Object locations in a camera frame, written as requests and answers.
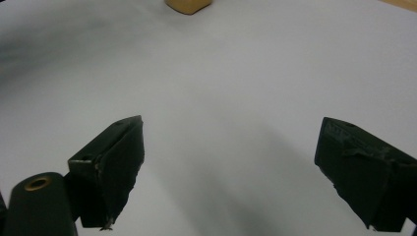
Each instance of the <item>background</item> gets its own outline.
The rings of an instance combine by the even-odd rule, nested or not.
[[[5,201],[142,115],[127,206],[113,231],[78,222],[80,235],[393,235],[365,228],[314,155],[327,116],[417,156],[416,26],[376,0],[214,0],[194,16],[162,0],[7,0]]]

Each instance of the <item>white table surface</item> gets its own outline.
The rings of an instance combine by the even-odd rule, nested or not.
[[[146,161],[113,231],[361,236],[314,165],[325,116],[417,156],[417,14],[376,0],[0,4],[0,188],[68,172],[116,120],[143,116]]]

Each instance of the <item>brass screw hole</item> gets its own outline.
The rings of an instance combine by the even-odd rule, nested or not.
[[[36,191],[39,189],[43,189],[44,187],[48,186],[50,183],[51,183],[51,179],[49,177],[38,177],[28,182],[25,185],[25,189],[26,191]]]

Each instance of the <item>cylindrical part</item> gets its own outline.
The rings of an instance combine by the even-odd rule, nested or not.
[[[60,174],[38,174],[13,189],[3,236],[74,235],[77,230]]]
[[[6,213],[6,204],[4,203],[3,196],[1,196],[0,192],[0,235],[4,228],[4,222],[6,221]]]

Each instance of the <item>wooden block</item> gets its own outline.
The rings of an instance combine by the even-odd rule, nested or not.
[[[394,6],[417,12],[417,0],[381,0]]]
[[[165,3],[177,12],[193,15],[211,4],[212,0],[165,0]]]

